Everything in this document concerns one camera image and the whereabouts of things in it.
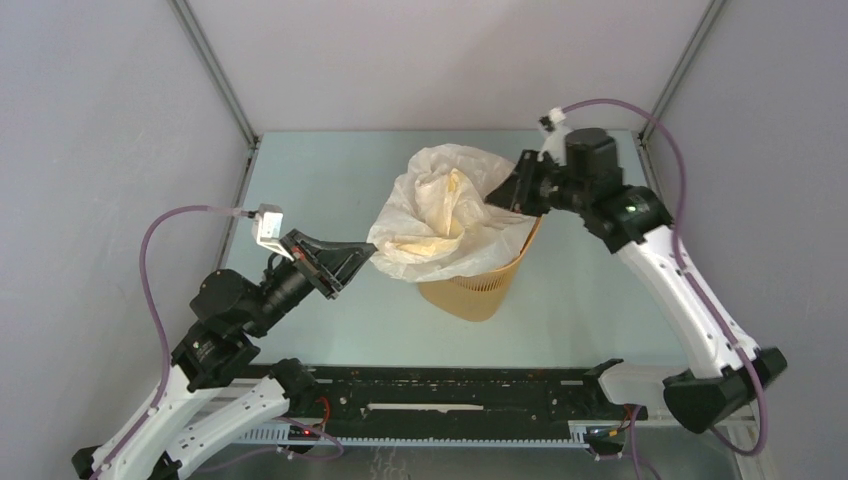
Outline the translucent cream trash bag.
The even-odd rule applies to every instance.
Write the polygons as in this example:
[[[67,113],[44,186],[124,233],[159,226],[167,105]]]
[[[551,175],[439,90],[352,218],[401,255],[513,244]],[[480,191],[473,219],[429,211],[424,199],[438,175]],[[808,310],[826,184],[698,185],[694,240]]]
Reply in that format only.
[[[392,279],[423,283],[488,273],[517,258],[535,218],[484,201],[514,167],[470,146],[419,150],[368,232],[377,248],[375,268]]]

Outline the orange plastic trash bin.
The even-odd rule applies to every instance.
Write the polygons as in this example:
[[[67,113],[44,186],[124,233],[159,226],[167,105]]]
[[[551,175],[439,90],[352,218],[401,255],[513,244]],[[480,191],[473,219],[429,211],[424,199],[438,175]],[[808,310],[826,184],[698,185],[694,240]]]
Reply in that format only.
[[[519,255],[504,266],[471,277],[418,283],[421,296],[444,312],[469,322],[490,319],[500,308],[542,223],[538,218]]]

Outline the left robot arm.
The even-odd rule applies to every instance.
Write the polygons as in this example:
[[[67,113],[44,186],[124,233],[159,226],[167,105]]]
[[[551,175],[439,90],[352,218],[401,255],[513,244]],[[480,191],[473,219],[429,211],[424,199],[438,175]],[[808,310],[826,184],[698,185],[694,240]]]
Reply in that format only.
[[[293,229],[280,263],[254,284],[231,269],[208,275],[190,307],[197,317],[171,353],[168,378],[112,439],[72,457],[81,479],[186,479],[245,432],[316,403],[316,381],[283,359],[241,397],[201,420],[196,414],[239,378],[265,336],[312,292],[338,297],[376,252],[367,242],[320,241]]]

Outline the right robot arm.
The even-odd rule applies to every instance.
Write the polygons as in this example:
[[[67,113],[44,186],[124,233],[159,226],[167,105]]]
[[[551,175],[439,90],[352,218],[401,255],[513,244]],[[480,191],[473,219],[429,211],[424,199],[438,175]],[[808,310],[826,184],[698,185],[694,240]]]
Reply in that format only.
[[[627,265],[662,308],[687,366],[639,366],[609,360],[589,373],[585,411],[606,418],[620,405],[664,409],[688,431],[711,430],[750,404],[787,368],[776,347],[761,347],[702,285],[673,240],[673,218],[648,187],[629,185],[618,145],[606,130],[550,131],[542,150],[525,150],[486,204],[542,217],[572,212]]]

